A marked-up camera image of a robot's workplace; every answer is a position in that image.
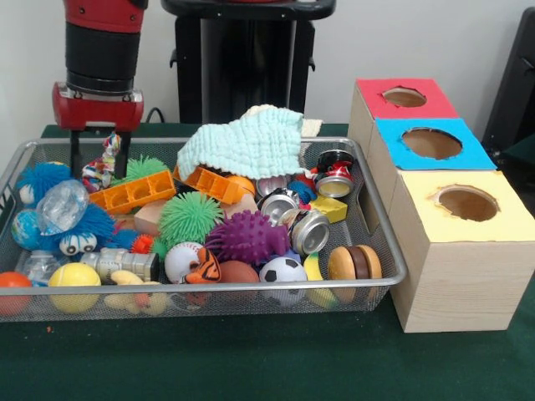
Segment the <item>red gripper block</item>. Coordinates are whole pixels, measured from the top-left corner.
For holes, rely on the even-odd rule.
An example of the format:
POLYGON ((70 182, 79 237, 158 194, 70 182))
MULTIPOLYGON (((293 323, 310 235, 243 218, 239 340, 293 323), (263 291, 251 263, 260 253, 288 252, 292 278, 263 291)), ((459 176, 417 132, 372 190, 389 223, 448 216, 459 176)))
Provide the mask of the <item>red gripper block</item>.
POLYGON ((71 89, 65 82, 57 82, 52 91, 53 113, 57 125, 70 131, 71 175, 82 175, 79 148, 80 131, 102 128, 119 132, 120 147, 115 157, 115 177, 126 176, 131 131, 138 128, 144 111, 143 94, 133 89, 128 94, 105 96, 71 89))

